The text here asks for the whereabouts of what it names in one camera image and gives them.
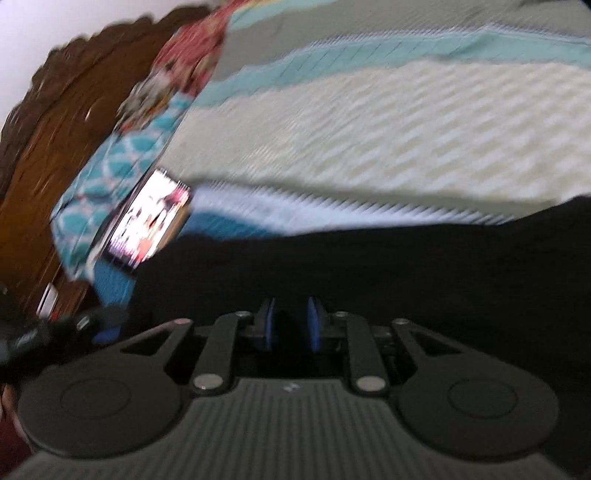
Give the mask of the black pants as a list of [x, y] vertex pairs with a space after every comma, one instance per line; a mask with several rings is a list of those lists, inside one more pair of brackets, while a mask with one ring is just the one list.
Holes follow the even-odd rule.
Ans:
[[406, 318], [525, 369], [561, 403], [549, 453], [590, 466], [590, 200], [501, 225], [426, 225], [262, 240], [185, 235], [138, 271], [122, 333], [205, 324], [276, 299], [294, 336], [308, 298], [373, 322]]

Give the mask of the smartphone with lit screen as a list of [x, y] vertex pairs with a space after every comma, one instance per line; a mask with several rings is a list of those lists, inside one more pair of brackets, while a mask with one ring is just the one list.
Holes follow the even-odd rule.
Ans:
[[151, 169], [109, 228], [101, 258], [127, 273], [163, 248], [189, 215], [190, 186], [160, 168]]

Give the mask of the teal white patterned pillow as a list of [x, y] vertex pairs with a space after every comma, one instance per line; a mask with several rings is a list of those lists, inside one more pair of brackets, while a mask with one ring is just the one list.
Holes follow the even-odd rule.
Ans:
[[144, 128], [109, 135], [61, 195], [50, 229], [68, 279], [90, 278], [86, 261], [103, 221], [156, 161], [192, 102], [178, 93]]

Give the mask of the blue patterned bedspread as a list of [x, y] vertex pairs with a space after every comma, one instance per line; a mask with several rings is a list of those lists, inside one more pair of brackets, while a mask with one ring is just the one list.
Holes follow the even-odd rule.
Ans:
[[[590, 10], [339, 2], [238, 18], [160, 164], [195, 184], [178, 238], [495, 226], [590, 200]], [[137, 276], [95, 268], [122, 330]]]

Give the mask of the carved wooden headboard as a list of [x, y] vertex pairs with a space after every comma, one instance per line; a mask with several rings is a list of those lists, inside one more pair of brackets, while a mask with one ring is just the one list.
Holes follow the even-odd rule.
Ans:
[[1, 298], [32, 317], [53, 284], [57, 309], [78, 308], [87, 286], [70, 282], [50, 231], [50, 213], [110, 134], [119, 104], [143, 80], [166, 41], [204, 18], [204, 5], [180, 6], [160, 20], [144, 15], [52, 50], [1, 133]]

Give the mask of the red floral cloth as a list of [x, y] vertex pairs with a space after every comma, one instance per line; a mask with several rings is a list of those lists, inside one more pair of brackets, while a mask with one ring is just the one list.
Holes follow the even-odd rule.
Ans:
[[114, 131], [124, 134], [143, 129], [177, 93], [197, 96], [221, 56], [231, 15], [248, 4], [224, 1], [203, 19], [181, 27], [161, 48], [149, 75], [119, 106]]

